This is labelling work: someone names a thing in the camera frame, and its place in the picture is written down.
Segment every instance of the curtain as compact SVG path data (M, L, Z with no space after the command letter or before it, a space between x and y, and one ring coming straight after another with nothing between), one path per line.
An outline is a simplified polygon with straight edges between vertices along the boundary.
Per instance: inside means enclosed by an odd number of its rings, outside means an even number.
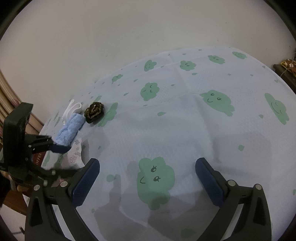
M20 104L21 100L11 89L0 70L0 143L3 144L3 122L10 112ZM31 114L29 123L26 126L26 133L38 135L43 123Z

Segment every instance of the blue towel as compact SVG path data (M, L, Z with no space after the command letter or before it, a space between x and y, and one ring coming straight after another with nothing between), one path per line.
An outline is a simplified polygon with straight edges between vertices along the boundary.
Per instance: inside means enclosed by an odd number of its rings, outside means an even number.
M69 146L84 122L85 117L83 115L73 113L64 127L58 132L56 143Z

